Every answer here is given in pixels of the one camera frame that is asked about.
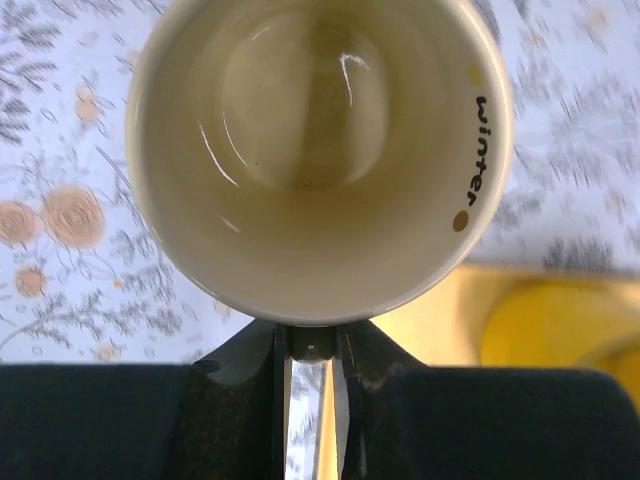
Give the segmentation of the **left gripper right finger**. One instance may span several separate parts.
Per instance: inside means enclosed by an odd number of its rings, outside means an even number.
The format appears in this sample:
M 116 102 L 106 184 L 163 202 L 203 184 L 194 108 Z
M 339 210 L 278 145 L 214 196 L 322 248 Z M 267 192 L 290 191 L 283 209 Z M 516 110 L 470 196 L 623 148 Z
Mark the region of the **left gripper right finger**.
M 369 321 L 335 330 L 344 479 L 635 479 L 639 416 L 589 369 L 429 366 Z

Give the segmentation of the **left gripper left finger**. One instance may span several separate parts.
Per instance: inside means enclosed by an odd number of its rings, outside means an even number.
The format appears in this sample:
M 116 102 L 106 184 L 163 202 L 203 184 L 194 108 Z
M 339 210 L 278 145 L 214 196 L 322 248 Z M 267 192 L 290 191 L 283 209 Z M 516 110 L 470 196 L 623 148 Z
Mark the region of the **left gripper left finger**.
M 255 320 L 192 364 L 9 364 L 5 479 L 281 479 L 286 330 Z

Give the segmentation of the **cream mug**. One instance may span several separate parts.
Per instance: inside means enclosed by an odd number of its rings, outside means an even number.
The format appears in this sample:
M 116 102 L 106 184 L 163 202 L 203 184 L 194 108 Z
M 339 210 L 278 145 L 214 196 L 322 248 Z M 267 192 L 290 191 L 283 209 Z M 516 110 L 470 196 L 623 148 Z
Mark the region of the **cream mug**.
M 174 265 L 292 328 L 393 311 L 469 254 L 514 140 L 498 46 L 471 1 L 175 1 L 126 108 L 129 179 Z

